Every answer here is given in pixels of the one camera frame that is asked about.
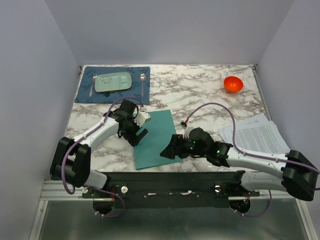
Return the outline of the teal folder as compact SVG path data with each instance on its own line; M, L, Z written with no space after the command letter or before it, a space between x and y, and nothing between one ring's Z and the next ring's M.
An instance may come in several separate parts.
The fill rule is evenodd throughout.
M181 162L182 160L178 157L168 159L160 156L168 146L172 135L176 133L172 112L167 109L152 111L149 114L151 120L142 126L143 129L148 130L148 133L133 148L135 169L142 170Z

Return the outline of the white printed paper stack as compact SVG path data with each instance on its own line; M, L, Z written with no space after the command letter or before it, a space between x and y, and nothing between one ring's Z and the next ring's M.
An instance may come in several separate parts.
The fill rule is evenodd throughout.
M275 123L263 113L236 121L235 126L235 144L240 149L268 154L290 152Z

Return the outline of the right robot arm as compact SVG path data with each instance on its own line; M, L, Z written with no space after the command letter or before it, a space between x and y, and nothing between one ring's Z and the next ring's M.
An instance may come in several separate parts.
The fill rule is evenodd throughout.
M161 157L174 159L206 158L217 167L249 169L230 183L230 191L241 196L247 191L275 190L311 202L314 199L319 171L299 151L270 154L236 148L230 143L214 141L202 128L187 128L184 134L172 135Z

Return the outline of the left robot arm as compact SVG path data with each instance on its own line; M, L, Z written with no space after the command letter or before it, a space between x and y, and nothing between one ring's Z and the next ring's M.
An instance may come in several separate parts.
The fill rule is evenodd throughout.
M132 147L138 145L148 133L142 126L151 120L149 113L141 111L132 97L119 100L120 107L108 111L97 124L74 137L58 141L49 173L73 188L90 187L101 198L110 194L111 177L91 168L91 154L108 138L117 135Z

